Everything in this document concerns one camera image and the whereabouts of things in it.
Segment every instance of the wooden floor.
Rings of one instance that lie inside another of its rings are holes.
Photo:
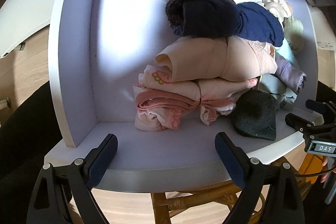
[[[11,109],[0,111],[2,123],[26,98],[48,81],[48,32],[48,27],[42,29],[26,40],[24,51],[11,52],[5,58],[0,59],[0,100],[9,97],[12,101]],[[305,157],[303,145],[291,151],[286,157],[298,170]],[[116,193],[98,189],[93,189],[92,192],[110,223],[154,224],[150,194]],[[172,197],[176,194],[168,193],[167,196]],[[228,212],[228,208],[224,205],[209,203],[188,209],[173,217],[172,223],[217,224],[223,222]],[[75,224],[82,223],[76,215],[75,206],[73,206],[72,214]]]
[[[319,63],[319,81],[335,89],[335,52],[330,50],[317,50]]]
[[[12,51],[0,59],[0,100],[9,97],[12,102],[12,108],[0,111],[2,124],[49,80],[48,34],[49,26],[26,39],[23,51]]]

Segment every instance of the peach fabric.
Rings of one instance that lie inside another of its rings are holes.
[[[277,70],[270,43],[237,36],[181,37],[158,54],[154,62],[171,71],[171,82],[216,77],[239,82]]]
[[[143,88],[162,90],[188,97],[194,101],[224,99],[257,84],[256,79],[230,82],[222,78],[198,79],[197,81],[172,82],[172,73],[147,65],[139,74],[139,84]]]

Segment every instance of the wicker chair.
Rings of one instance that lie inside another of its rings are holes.
[[[285,157],[281,157],[272,163],[272,165],[280,166],[284,162],[288,162]],[[307,196],[312,184],[306,182],[305,178],[296,178],[302,200]],[[179,196],[174,198],[166,198],[166,193],[151,193],[152,205],[154,211],[155,224],[171,224],[170,219],[188,208],[203,205],[210,202],[217,202],[228,206],[232,210],[238,200],[237,193],[241,189],[235,186],[231,180],[218,183],[215,185],[202,187],[198,189],[180,191],[180,193],[190,193],[191,195]],[[249,224],[258,222],[259,217],[265,205],[265,198],[260,195],[262,202],[261,209],[254,211]]]

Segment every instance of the light blue fabric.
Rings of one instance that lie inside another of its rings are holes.
[[[272,95],[284,110],[293,110],[297,95],[274,75],[262,75],[258,90]]]
[[[295,59],[294,53],[286,39],[283,40],[282,46],[279,49],[276,49],[276,52],[288,60],[295,68],[300,69],[300,66]]]

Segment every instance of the lavender fabric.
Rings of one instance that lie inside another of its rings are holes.
[[[275,62],[278,68],[274,75],[298,95],[305,86],[307,75],[303,71],[293,67],[289,61],[277,53],[275,55]]]

